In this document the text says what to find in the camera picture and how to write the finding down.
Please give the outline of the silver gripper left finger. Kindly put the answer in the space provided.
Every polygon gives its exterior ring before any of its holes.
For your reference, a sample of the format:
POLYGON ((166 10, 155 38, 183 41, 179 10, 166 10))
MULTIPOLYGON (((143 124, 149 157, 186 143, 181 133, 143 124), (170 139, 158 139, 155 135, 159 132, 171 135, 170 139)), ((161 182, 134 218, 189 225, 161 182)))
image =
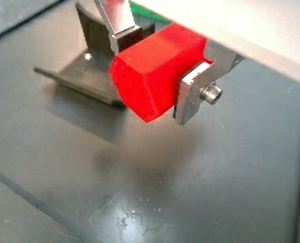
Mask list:
POLYGON ((109 30, 111 50, 118 53, 142 40, 129 0, 94 0, 94 3, 109 30))

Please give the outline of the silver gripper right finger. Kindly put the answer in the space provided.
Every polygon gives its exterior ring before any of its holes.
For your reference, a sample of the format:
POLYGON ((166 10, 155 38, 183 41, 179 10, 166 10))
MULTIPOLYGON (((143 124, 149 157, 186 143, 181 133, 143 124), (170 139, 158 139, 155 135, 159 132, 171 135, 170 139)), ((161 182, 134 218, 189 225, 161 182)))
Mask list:
POLYGON ((214 105, 221 98, 222 90, 216 81, 225 76, 244 60, 244 56, 209 40, 204 49, 201 62, 181 78, 173 118, 185 125, 199 109, 201 102, 214 105))

